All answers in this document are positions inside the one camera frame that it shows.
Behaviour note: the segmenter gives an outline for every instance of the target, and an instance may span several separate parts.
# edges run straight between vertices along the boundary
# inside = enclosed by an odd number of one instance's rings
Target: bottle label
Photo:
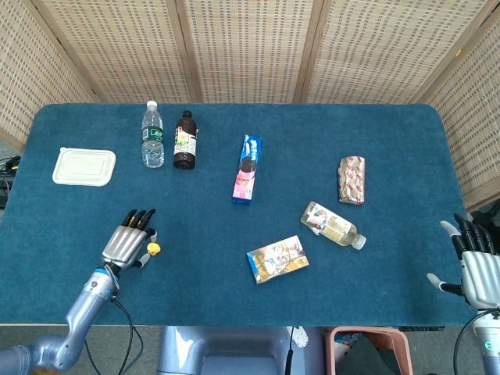
[[[145,127],[142,130],[142,141],[163,142],[163,130],[161,127]]]
[[[182,127],[175,130],[175,145],[173,146],[173,154],[187,152],[196,156],[196,136],[183,131]]]
[[[337,243],[351,230],[352,226],[346,219],[317,203],[309,210],[306,222],[313,232],[320,231]]]

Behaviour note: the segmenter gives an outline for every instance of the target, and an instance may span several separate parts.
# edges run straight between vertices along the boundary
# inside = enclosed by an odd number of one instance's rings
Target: small yellow toy
[[[147,246],[147,249],[148,249],[148,254],[150,256],[158,255],[159,252],[162,251],[162,248],[156,242],[149,242],[148,246]]]

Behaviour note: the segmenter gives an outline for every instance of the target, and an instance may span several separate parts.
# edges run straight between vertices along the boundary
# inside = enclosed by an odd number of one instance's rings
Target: brown bottle
[[[182,112],[177,122],[175,144],[173,146],[173,165],[180,170],[191,170],[196,163],[196,135],[198,129],[192,119],[191,111]]]

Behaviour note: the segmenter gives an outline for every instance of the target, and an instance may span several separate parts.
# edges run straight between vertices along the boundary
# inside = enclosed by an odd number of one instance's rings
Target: green label
[[[142,141],[163,142],[163,130],[160,127],[145,127],[142,130]]]

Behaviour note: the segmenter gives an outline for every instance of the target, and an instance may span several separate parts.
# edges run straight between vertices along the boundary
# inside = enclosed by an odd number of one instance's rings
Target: metal robotic arm
[[[150,255],[159,252],[155,243],[156,231],[145,230],[153,213],[154,209],[148,212],[132,210],[115,229],[102,252],[103,266],[94,270],[66,314],[68,334],[46,334],[27,346],[18,345],[0,351],[0,375],[27,375],[37,367],[64,371],[78,361],[95,318],[105,303],[115,298],[120,290],[119,272],[130,267],[142,268]],[[152,239],[148,252],[137,260],[141,245],[147,238]]]
[[[462,269],[462,285],[445,283],[428,273],[427,278],[439,290],[466,298],[477,309],[472,320],[486,375],[500,375],[500,256],[490,234],[460,215],[455,214],[460,230],[446,221],[441,226],[452,239]],[[455,345],[454,371],[458,345]]]

